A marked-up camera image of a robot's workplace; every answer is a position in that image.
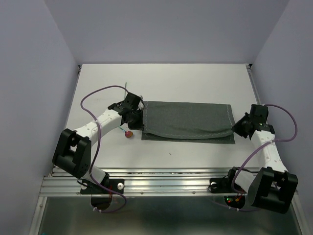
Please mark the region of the dark grey cloth napkin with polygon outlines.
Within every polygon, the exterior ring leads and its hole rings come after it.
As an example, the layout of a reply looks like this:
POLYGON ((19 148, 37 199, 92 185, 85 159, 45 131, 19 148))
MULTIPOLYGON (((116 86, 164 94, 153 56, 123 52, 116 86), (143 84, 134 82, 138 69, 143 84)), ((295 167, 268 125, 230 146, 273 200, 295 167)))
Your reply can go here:
POLYGON ((229 104, 146 101, 143 141, 234 144, 229 104))

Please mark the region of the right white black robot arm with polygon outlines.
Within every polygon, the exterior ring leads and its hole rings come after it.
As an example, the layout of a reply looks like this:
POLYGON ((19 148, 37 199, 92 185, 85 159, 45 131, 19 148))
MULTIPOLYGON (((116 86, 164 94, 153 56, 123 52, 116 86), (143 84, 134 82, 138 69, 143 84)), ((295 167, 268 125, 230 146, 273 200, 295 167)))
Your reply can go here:
POLYGON ((290 207, 298 185, 295 174, 283 164, 276 143, 290 142, 297 136, 298 128, 290 139, 278 139, 268 124, 269 105, 251 106, 250 112, 236 122, 232 130, 248 138, 256 148, 239 168, 232 168, 225 185, 230 191, 247 194, 252 207, 285 214, 290 207))

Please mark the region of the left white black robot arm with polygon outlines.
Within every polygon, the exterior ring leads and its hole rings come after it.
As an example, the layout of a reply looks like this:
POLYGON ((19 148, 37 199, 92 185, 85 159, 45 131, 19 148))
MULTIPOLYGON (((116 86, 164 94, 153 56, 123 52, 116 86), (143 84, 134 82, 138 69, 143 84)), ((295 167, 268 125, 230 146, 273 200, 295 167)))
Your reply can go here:
POLYGON ((127 93, 124 100, 110 105, 99 117, 75 130, 61 132, 52 162, 55 166, 77 179, 92 183, 93 189, 103 193, 110 188, 109 175, 92 162, 91 149, 97 144, 99 153, 101 138, 123 124, 130 129, 142 127, 144 102, 141 97, 127 93))

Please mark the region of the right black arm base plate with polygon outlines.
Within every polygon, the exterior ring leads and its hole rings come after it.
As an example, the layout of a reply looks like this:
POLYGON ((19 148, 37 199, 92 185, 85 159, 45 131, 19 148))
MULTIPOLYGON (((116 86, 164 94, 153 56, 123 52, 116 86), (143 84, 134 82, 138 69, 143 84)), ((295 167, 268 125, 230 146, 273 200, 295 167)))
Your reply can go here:
POLYGON ((243 193, 248 192, 255 176, 239 174, 233 183, 232 179, 226 177, 211 178, 207 190, 211 193, 243 193))

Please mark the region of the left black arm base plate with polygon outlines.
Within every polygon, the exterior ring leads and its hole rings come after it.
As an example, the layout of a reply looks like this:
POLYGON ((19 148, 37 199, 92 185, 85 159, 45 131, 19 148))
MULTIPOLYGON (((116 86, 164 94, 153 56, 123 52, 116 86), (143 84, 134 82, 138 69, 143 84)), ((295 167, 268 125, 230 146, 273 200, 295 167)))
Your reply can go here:
MULTIPOLYGON (((78 179, 77 183, 80 185, 80 193, 82 195, 100 195, 100 194, 111 194, 110 191, 103 189, 99 185, 92 183, 86 179, 78 179)), ((124 186, 125 180, 118 178, 118 179, 109 179, 108 183, 105 185, 106 188, 109 190, 118 192, 123 194, 124 193, 124 186)))

